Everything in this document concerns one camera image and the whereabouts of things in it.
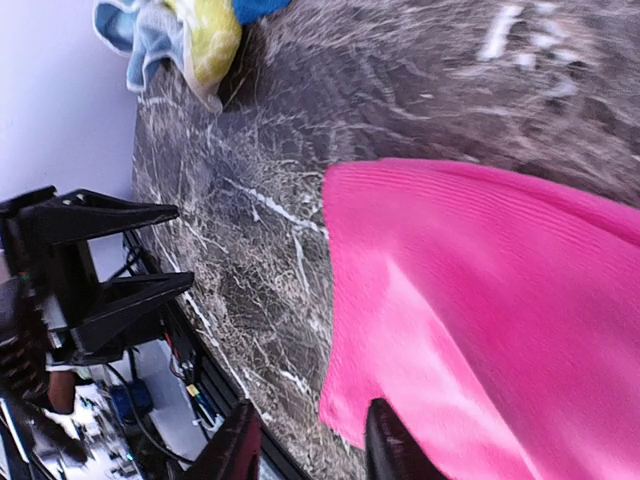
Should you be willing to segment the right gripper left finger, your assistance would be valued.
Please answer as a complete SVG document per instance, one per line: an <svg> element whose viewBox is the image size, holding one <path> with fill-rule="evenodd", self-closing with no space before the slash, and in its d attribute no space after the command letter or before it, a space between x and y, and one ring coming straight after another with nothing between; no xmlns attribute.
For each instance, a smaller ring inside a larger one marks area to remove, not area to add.
<svg viewBox="0 0 640 480"><path fill-rule="evenodd" d="M253 403L241 400L179 479L257 480L261 439L261 420Z"/></svg>

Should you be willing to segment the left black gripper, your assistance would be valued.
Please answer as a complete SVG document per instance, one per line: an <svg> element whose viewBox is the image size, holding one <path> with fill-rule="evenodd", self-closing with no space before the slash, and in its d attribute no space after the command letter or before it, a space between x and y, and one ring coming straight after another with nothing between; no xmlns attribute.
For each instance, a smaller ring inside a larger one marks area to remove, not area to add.
<svg viewBox="0 0 640 480"><path fill-rule="evenodd" d="M128 327L186 292L193 272L101 281L89 242L179 217L175 205L136 203L79 189L44 187L1 203L1 239L9 271L26 284L48 333L60 338L57 358L84 361L119 345Z"/></svg>

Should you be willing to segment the pink towel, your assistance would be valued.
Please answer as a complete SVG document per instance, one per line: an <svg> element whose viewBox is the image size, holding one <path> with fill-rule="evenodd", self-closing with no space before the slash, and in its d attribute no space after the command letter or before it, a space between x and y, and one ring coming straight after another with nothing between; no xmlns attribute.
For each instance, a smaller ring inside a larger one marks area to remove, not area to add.
<svg viewBox="0 0 640 480"><path fill-rule="evenodd" d="M452 479L639 475L639 213L532 176L330 168L320 420L364 446L386 399Z"/></svg>

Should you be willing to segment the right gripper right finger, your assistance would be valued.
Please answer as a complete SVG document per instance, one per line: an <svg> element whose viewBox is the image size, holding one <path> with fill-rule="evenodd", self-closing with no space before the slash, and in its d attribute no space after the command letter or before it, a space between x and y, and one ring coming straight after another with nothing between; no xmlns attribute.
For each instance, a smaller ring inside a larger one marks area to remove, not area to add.
<svg viewBox="0 0 640 480"><path fill-rule="evenodd" d="M371 480L447 479L384 398L374 399L368 408L365 453Z"/></svg>

